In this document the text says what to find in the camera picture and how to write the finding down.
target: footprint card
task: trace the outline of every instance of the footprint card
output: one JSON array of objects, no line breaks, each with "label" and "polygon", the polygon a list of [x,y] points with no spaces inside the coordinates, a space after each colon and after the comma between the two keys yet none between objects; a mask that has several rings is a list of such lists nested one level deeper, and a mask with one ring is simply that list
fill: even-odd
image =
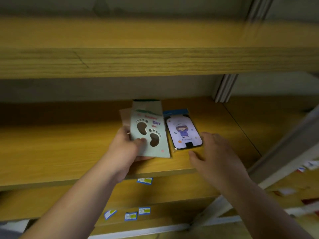
[{"label": "footprint card", "polygon": [[187,109],[165,111],[165,121],[175,149],[199,147],[203,144]]},{"label": "footprint card", "polygon": [[131,139],[145,138],[147,146],[140,156],[169,158],[162,103],[159,100],[133,100]]}]

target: phone case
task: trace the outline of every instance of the phone case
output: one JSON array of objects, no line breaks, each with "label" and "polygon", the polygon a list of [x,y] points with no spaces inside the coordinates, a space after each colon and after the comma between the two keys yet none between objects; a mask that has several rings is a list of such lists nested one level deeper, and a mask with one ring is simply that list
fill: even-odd
[{"label": "phone case", "polygon": [[192,120],[187,114],[165,118],[175,149],[199,147],[203,144]]}]

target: cartoon girl illustration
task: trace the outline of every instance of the cartoon girl illustration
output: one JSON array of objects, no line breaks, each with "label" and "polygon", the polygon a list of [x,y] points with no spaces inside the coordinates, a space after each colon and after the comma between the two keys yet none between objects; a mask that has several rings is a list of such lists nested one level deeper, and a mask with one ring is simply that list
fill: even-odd
[{"label": "cartoon girl illustration", "polygon": [[181,134],[182,138],[188,137],[188,128],[184,124],[178,124],[176,130]]}]

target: footprint cutout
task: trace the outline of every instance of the footprint cutout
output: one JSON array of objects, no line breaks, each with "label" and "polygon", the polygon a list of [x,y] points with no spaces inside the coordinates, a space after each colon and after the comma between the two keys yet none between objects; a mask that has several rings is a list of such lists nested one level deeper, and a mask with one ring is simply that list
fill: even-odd
[{"label": "footprint cutout", "polygon": [[142,135],[146,135],[147,134],[147,132],[146,132],[146,127],[147,127],[147,120],[146,121],[144,121],[144,119],[142,120],[142,119],[140,119],[140,120],[137,120],[136,122],[138,122],[138,131],[142,134]]},{"label": "footprint cutout", "polygon": [[151,141],[150,141],[150,145],[152,146],[152,147],[156,147],[158,144],[159,144],[159,142],[160,142],[160,137],[159,137],[159,133],[151,133],[150,134],[150,137],[151,137]]}]

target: right hand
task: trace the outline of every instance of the right hand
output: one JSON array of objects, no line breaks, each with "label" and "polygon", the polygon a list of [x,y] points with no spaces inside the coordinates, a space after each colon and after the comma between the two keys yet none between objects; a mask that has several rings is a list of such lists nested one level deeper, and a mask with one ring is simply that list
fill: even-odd
[{"label": "right hand", "polygon": [[202,132],[201,135],[205,160],[200,160],[193,151],[189,151],[189,159],[212,186],[222,190],[232,181],[249,179],[246,168],[225,138],[208,132]]}]

